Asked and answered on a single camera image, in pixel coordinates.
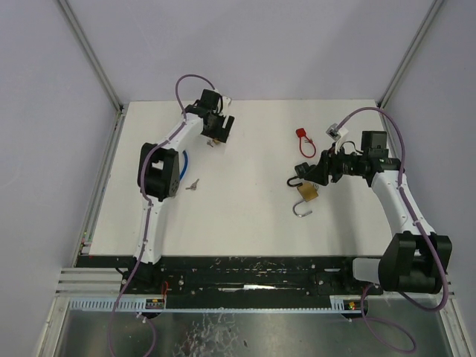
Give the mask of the black padlock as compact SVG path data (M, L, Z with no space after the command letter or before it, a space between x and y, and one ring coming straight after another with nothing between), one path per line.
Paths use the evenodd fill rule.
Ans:
M302 164L298 164L295 166L295 175L291 178L288 178L286 181L286 185L288 187L300 187L303 185L303 179L305 178L306 174L313 168L312 164L308 164L306 162Z

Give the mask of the blue cable lock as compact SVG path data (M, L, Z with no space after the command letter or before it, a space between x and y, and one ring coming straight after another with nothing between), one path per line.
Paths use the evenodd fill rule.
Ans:
M179 174L179 180L180 181L184 178L184 176L187 172L188 165L189 165L189 155L187 154L187 151L184 150L182 154L183 154L184 162L183 162L183 167L181 169L181 172Z

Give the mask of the blue lock keys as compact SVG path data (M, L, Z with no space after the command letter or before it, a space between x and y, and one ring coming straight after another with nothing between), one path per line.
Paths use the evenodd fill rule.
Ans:
M195 180L189 187L187 187L187 190L192 190L192 191L196 190L198 183L199 183L199 178Z

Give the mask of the red cable padlock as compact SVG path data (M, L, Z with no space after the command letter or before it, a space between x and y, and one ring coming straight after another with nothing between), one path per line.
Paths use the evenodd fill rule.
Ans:
M314 158L317 154L317 147L314 141L307 135L306 130L301 127L295 130L299 140L299 151L304 158Z

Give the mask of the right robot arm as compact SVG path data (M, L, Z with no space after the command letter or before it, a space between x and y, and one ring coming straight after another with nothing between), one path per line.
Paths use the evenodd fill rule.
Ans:
M401 168L401 161L389 156L386 132L364 131L359 152L324 150L317 164L299 164L295 172L299 179L321 186L343 176L359 176L379 199L393 238L380 258L354 259L356 280L376 283L388 292L437 294L443 287L451 240L425 221Z

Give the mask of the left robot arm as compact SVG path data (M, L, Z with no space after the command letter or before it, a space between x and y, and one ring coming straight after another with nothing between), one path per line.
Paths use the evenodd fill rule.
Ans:
M230 106L229 97L205 89L196 102L183 109L182 119L162 141L141 147L137 183L143 213L134 253L139 268L153 266L162 257L168 206L180 186L182 153L200 135L226 143L234 123Z

